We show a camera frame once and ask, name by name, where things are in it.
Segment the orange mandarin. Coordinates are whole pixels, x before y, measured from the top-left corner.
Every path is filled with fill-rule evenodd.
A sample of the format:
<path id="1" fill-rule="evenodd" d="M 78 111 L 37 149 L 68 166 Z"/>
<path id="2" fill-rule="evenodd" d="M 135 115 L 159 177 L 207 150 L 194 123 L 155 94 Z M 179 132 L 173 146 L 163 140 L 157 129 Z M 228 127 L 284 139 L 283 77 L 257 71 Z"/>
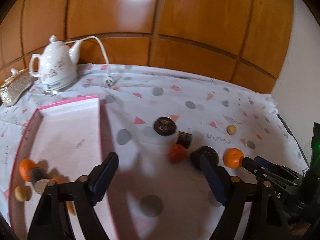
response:
<path id="1" fill-rule="evenodd" d="M 243 152 L 238 148 L 230 148 L 223 155 L 223 163 L 228 168 L 239 168 L 244 159 Z"/>
<path id="2" fill-rule="evenodd" d="M 23 159 L 18 165 L 20 177 L 26 182 L 31 182 L 30 172 L 36 167 L 37 165 L 31 159 Z"/>

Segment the dark round chocolate cake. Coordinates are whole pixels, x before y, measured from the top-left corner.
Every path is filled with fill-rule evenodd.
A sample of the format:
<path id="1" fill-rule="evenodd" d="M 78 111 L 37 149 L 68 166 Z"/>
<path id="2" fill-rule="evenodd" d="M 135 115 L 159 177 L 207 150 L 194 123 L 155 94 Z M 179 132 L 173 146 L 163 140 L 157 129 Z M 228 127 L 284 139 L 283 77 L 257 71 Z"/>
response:
<path id="1" fill-rule="evenodd" d="M 209 146 L 202 146 L 197 150 L 193 151 L 189 157 L 192 166 L 199 171 L 201 170 L 202 157 L 206 157 L 209 161 L 211 161 L 214 164 L 219 163 L 219 156 L 216 150 Z"/>

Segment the small yellow round fruit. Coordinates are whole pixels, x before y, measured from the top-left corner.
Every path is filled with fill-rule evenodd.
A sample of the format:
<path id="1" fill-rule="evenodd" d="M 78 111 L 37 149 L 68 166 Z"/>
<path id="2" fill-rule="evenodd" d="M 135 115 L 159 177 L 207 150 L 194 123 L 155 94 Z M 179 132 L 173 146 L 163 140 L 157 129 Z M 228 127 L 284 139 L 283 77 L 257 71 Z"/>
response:
<path id="1" fill-rule="evenodd" d="M 229 125 L 226 127 L 228 135 L 234 135 L 237 132 L 237 127 L 235 125 Z"/>

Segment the wooden log block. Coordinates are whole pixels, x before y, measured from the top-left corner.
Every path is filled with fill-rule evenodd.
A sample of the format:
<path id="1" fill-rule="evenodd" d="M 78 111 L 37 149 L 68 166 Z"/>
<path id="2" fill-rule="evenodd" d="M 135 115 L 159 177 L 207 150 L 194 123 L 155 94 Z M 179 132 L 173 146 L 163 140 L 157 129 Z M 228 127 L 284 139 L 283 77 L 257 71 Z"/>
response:
<path id="1" fill-rule="evenodd" d="M 177 131 L 175 133 L 174 144 L 183 146 L 186 150 L 189 149 L 193 140 L 193 135 L 184 131 Z"/>

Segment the red tomato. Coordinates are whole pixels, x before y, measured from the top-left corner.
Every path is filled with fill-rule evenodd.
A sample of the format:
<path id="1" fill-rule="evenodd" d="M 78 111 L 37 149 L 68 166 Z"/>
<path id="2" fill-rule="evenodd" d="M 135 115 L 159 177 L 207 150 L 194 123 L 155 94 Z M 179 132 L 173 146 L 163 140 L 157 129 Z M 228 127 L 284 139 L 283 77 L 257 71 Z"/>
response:
<path id="1" fill-rule="evenodd" d="M 168 156 L 171 163 L 179 163 L 187 157 L 187 150 L 180 144 L 173 144 Z"/>

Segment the small beige ball in tray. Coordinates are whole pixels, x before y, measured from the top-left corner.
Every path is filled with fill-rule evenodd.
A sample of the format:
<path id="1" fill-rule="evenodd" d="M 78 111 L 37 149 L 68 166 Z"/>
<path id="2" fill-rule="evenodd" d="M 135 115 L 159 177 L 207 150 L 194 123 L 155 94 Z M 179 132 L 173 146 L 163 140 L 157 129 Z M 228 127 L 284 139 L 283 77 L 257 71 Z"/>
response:
<path id="1" fill-rule="evenodd" d="M 18 202 L 26 202 L 31 199 L 32 191 L 29 186 L 16 186 L 14 196 Z"/>

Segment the orange carrot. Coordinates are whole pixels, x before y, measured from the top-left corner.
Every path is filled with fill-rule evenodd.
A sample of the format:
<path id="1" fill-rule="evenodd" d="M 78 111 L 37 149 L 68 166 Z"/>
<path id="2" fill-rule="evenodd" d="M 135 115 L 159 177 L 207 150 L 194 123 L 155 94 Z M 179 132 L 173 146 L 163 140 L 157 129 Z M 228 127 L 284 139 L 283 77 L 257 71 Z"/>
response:
<path id="1" fill-rule="evenodd" d="M 64 183 L 68 183 L 69 182 L 69 180 L 66 177 L 61 177 L 61 176 L 53 176 L 52 180 L 56 181 L 58 184 L 64 184 Z M 70 215 L 75 216 L 76 215 L 76 211 L 74 209 L 73 202 L 66 201 L 66 206 L 67 206 L 68 213 Z"/>

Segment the wooden block in tray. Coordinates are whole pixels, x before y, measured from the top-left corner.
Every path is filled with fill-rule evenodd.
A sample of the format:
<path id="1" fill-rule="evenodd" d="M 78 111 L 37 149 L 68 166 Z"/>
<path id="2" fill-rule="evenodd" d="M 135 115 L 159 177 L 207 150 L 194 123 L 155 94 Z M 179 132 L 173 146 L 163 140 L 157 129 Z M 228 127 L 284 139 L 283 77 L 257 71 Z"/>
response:
<path id="1" fill-rule="evenodd" d="M 29 177 L 35 192 L 37 194 L 43 194 L 48 182 L 50 181 L 48 174 L 46 174 L 42 168 L 35 167 L 29 172 Z"/>

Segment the orange mandarin in tray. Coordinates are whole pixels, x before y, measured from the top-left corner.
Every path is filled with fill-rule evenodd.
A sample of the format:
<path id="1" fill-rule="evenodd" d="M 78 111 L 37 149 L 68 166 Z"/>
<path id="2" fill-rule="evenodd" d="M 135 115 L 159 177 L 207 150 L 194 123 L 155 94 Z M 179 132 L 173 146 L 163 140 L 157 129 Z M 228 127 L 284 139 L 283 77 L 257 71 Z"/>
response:
<path id="1" fill-rule="evenodd" d="M 26 182 L 31 182 L 30 172 L 36 167 L 37 165 L 31 159 L 23 159 L 18 165 L 20 177 Z"/>

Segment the pink shallow box tray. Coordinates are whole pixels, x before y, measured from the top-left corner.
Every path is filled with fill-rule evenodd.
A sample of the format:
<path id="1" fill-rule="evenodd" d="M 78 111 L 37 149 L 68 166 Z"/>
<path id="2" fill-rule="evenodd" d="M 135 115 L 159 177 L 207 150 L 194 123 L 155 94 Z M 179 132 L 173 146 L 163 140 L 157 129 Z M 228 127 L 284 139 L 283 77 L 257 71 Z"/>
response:
<path id="1" fill-rule="evenodd" d="M 19 163 L 27 158 L 38 163 L 48 174 L 75 181 L 101 164 L 106 154 L 101 145 L 100 98 L 83 96 L 35 109 L 21 137 L 10 178 L 9 219 L 19 239 L 26 239 L 40 200 L 32 189 L 27 202 L 14 196 L 16 186 L 27 184 L 19 172 Z"/>

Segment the dark round chocolate pastry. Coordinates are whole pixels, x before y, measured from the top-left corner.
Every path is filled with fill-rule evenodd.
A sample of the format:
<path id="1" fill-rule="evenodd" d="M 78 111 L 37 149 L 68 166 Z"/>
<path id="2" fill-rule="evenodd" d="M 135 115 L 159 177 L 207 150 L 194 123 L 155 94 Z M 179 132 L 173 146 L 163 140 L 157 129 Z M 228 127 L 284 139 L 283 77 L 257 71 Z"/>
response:
<path id="1" fill-rule="evenodd" d="M 162 116 L 154 122 L 153 129 L 157 134 L 166 137 L 173 135 L 177 126 L 171 118 Z"/>

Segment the patterned white tablecloth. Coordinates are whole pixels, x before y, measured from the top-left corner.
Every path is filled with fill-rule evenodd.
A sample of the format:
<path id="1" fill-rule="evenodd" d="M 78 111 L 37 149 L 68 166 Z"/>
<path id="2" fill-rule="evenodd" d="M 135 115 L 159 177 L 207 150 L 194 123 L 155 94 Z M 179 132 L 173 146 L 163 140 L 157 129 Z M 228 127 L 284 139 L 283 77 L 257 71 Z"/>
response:
<path id="1" fill-rule="evenodd" d="M 78 81 L 46 95 L 39 81 L 13 107 L 1 107 L 1 214 L 9 220 L 9 187 L 20 139 L 35 109 L 83 96 L 100 98 L 101 145 L 114 151 L 119 167 L 95 211 L 110 239 L 208 239 L 223 213 L 204 177 L 189 159 L 169 161 L 174 136 L 153 123 L 171 118 L 191 133 L 189 151 L 202 146 L 220 157 L 230 148 L 304 173 L 307 164 L 281 120 L 272 96 L 197 75 L 139 66 L 112 66 L 116 80 L 104 83 L 106 68 L 80 67 Z M 228 135 L 226 127 L 237 132 Z"/>

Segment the wooden panelled cabinet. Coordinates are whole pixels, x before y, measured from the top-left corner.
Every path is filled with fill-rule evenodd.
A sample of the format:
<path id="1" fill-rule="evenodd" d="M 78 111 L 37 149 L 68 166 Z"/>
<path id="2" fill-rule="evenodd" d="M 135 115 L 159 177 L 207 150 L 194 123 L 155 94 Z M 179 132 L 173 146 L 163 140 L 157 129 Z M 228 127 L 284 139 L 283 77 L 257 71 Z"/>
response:
<path id="1" fill-rule="evenodd" d="M 1 79 L 49 37 L 95 35 L 113 64 L 174 69 L 269 93 L 282 69 L 293 0 L 13 0 L 1 17 Z"/>

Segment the woven tissue box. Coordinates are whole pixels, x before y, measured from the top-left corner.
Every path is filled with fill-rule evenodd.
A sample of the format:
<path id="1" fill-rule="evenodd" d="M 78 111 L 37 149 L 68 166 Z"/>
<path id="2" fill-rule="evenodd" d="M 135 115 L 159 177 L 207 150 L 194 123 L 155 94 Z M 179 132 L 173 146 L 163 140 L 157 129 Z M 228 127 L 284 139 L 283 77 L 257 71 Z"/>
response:
<path id="1" fill-rule="evenodd" d="M 1 85 L 1 101 L 11 107 L 17 103 L 22 94 L 32 85 L 28 69 L 11 68 L 11 76 Z"/>

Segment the white ceramic electric kettle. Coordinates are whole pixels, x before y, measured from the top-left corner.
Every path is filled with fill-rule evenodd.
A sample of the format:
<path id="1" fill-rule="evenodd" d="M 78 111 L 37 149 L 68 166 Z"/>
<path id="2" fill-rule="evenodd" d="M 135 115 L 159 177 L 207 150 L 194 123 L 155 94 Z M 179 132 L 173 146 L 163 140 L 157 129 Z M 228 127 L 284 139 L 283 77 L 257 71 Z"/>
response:
<path id="1" fill-rule="evenodd" d="M 42 54 L 33 54 L 29 62 L 29 73 L 39 79 L 45 91 L 60 90 L 70 85 L 78 76 L 77 63 L 83 40 L 69 47 L 55 35 Z"/>

